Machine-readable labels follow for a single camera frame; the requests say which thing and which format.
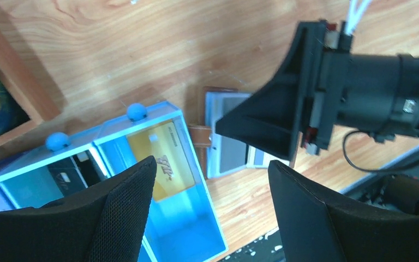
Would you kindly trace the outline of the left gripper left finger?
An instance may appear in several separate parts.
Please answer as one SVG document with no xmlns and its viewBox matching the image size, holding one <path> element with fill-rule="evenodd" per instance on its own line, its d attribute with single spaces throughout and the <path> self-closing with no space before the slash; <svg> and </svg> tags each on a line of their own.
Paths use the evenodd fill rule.
<svg viewBox="0 0 419 262">
<path fill-rule="evenodd" d="M 156 172 L 148 156 L 40 208 L 0 212 L 0 261 L 137 261 Z"/>
</svg>

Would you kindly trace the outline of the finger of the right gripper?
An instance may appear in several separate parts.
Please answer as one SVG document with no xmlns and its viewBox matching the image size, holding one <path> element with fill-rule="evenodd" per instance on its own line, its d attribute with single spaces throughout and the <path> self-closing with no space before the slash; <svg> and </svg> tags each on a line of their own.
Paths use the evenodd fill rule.
<svg viewBox="0 0 419 262">
<path fill-rule="evenodd" d="M 324 47 L 327 21 L 301 21 L 290 49 L 272 78 L 216 122 L 215 131 L 283 160 L 298 142 L 306 83 Z"/>
</svg>

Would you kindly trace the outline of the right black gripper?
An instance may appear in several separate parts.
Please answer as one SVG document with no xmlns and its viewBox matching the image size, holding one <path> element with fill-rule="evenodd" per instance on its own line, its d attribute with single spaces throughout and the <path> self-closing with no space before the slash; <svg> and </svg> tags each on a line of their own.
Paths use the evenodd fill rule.
<svg viewBox="0 0 419 262">
<path fill-rule="evenodd" d="M 321 57 L 313 66 L 304 148 L 311 154 L 327 149 L 335 125 L 379 143 L 396 135 L 419 138 L 419 57 L 356 55 L 352 36 L 325 21 L 320 27 Z"/>
</svg>

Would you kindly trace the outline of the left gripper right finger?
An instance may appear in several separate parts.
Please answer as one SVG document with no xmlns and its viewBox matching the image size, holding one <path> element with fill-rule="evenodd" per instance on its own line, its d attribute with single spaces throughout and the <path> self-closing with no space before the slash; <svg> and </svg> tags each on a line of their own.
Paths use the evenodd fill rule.
<svg viewBox="0 0 419 262">
<path fill-rule="evenodd" d="M 419 261 L 419 216 L 364 204 L 277 160 L 268 178 L 287 261 Z"/>
</svg>

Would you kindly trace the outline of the brown leather card holder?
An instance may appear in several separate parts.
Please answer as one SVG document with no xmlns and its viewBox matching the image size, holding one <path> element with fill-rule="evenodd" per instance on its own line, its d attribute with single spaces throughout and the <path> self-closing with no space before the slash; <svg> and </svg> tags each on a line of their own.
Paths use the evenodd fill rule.
<svg viewBox="0 0 419 262">
<path fill-rule="evenodd" d="M 240 92 L 235 88 L 203 88 L 199 111 L 201 123 L 189 126 L 189 132 L 202 171 L 208 179 L 223 177 L 245 168 L 266 169 L 272 160 L 294 167 L 296 153 L 292 160 L 283 160 L 216 133 L 216 122 L 252 94 Z"/>
</svg>

